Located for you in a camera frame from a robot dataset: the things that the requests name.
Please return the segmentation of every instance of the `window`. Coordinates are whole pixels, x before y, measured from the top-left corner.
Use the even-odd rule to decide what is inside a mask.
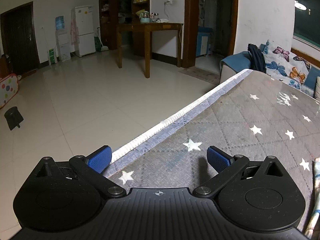
[[[294,35],[320,48],[320,0],[295,3]]]

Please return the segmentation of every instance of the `metal screw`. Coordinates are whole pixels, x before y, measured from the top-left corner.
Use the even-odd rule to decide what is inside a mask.
[[[108,188],[108,192],[111,195],[117,196],[117,195],[120,195],[123,192],[123,188],[121,188],[119,186],[113,186],[113,187]]]
[[[209,187],[197,187],[196,192],[200,195],[208,195],[211,193],[211,189]]]

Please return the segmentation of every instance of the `refrigerator door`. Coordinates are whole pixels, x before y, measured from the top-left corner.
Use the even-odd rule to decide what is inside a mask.
[[[93,6],[76,8],[76,24],[78,28],[78,35],[85,35],[93,33]]]
[[[76,55],[81,57],[90,53],[96,52],[96,47],[94,45],[94,33],[89,33],[85,35],[78,36],[79,43],[77,44]]]

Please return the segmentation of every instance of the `blue fabric border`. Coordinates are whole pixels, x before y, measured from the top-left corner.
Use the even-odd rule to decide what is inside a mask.
[[[114,163],[110,164],[104,171],[103,176],[106,178],[115,174],[116,172],[122,170],[124,167],[129,165],[131,162],[135,161],[146,152],[151,150],[153,147],[158,145],[167,139],[170,135],[179,130],[182,126],[190,122],[198,114],[203,112],[209,106],[211,106],[219,97],[229,92],[233,87],[239,84],[245,77],[247,77],[252,70],[248,69],[246,72],[242,73],[237,79],[232,80],[227,85],[216,91],[214,94],[209,96],[205,101],[200,103],[198,106],[187,112],[184,116],[180,117],[178,120],[169,124],[167,127],[163,128],[161,131],[156,133],[154,136],[150,137],[148,140],[137,146],[132,151],[128,152],[126,155],[116,160]]]

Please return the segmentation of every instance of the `wooden table leg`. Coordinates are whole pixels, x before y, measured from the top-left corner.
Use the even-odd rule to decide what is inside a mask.
[[[122,36],[121,31],[117,28],[117,47],[118,47],[118,67],[122,68]]]
[[[178,29],[178,37],[177,37],[177,67],[181,67],[181,39],[182,39],[182,30],[180,27]]]
[[[145,57],[145,77],[150,77],[150,32],[145,31],[144,32],[144,57]]]

